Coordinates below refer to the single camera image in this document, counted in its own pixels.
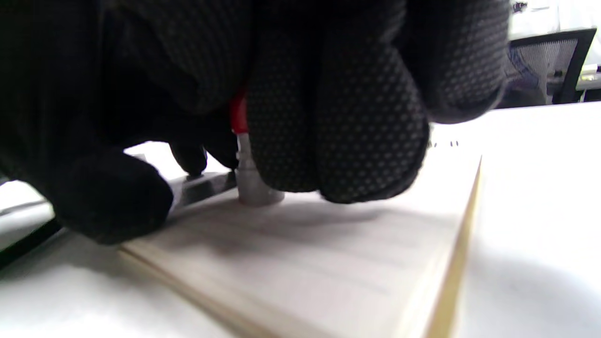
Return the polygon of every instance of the red handle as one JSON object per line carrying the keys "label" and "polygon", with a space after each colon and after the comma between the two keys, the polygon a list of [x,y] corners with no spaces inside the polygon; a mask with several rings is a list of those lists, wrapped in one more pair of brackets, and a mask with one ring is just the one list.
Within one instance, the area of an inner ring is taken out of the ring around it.
{"label": "red handle", "polygon": [[247,134],[248,124],[246,122],[246,90],[240,90],[238,95],[230,103],[231,128],[234,134]]}

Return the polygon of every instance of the wood edge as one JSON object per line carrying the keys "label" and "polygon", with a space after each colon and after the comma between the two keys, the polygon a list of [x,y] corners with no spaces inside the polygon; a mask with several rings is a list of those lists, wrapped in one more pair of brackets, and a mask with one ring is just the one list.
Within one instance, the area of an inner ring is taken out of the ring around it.
{"label": "wood edge", "polygon": [[463,281],[463,273],[465,271],[469,252],[469,242],[477,214],[478,198],[481,188],[481,170],[482,157],[480,157],[474,185],[455,242],[453,256],[451,257],[451,262],[447,269],[432,319],[426,329],[426,334],[424,335],[425,338],[450,338],[453,335],[453,326],[455,324],[457,311],[457,299]]}
{"label": "wood edge", "polygon": [[221,305],[217,300],[212,299],[191,287],[186,286],[183,283],[179,283],[175,278],[171,278],[162,269],[152,264],[143,257],[135,254],[127,248],[121,247],[119,249],[119,255],[134,268],[138,269],[142,273],[151,275],[160,281],[163,285],[167,286],[185,301],[191,302],[199,309],[206,310],[206,313],[213,317],[220,325],[226,330],[232,333],[236,337],[241,338],[278,338],[279,336],[266,330],[259,325],[256,325],[252,321],[243,318],[235,312],[229,310],[227,307]]}

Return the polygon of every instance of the white table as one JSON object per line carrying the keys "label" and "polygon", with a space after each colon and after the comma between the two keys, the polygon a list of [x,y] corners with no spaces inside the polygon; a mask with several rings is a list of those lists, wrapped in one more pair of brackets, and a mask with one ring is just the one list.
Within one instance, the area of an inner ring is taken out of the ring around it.
{"label": "white table", "polygon": [[457,337],[601,337],[601,103],[494,111]]}
{"label": "white table", "polygon": [[[485,150],[457,337],[601,337],[599,126],[601,103],[579,103],[436,127],[439,140]],[[0,337],[231,337],[113,248],[73,234],[0,278]]]}

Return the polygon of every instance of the finger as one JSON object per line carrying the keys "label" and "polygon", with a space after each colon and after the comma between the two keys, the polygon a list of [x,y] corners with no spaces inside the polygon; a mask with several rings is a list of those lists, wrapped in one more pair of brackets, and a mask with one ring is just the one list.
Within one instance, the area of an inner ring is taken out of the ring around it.
{"label": "finger", "polygon": [[226,108],[221,108],[203,117],[199,129],[203,147],[223,166],[235,169],[238,167],[236,153],[238,141],[231,130],[230,114]]}
{"label": "finger", "polygon": [[282,191],[317,189],[313,102],[319,40],[301,15],[310,2],[269,2],[261,9],[256,59],[248,83],[248,127],[263,180]]}
{"label": "finger", "polygon": [[395,196],[411,185],[425,156],[426,112],[391,44],[402,27],[404,5],[380,1],[341,16],[326,31],[316,151],[320,191],[329,201]]}
{"label": "finger", "polygon": [[201,146],[170,144],[173,158],[190,176],[199,176],[207,168],[207,153]]}
{"label": "finger", "polygon": [[56,219],[105,245],[161,227],[173,199],[154,167],[119,151],[82,157],[47,174],[52,182],[40,192]]}
{"label": "finger", "polygon": [[409,0],[407,38],[396,42],[433,121],[471,120],[500,99],[509,8],[507,0]]}

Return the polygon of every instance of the dotted grip glove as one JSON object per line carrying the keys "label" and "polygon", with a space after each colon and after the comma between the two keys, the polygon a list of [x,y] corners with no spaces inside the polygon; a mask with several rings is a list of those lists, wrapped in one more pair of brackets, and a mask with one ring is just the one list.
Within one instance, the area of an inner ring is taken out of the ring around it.
{"label": "dotted grip glove", "polygon": [[[36,13],[50,24],[0,26],[35,38],[34,52],[13,41],[23,70],[0,73],[11,81],[0,171],[99,243],[143,235],[172,195],[122,149],[161,140],[189,171],[202,148],[235,167],[224,107],[244,86],[268,185],[390,198],[417,176],[429,122],[476,118],[501,96],[509,11],[506,0],[44,0]],[[44,49],[63,40],[76,49]]]}
{"label": "dotted grip glove", "polygon": [[[336,203],[407,189],[429,122],[476,118],[504,88],[506,0],[118,5],[148,22],[172,65],[194,78],[201,109],[233,95],[249,60],[248,125],[262,178]],[[157,63],[146,60],[149,73]]]}

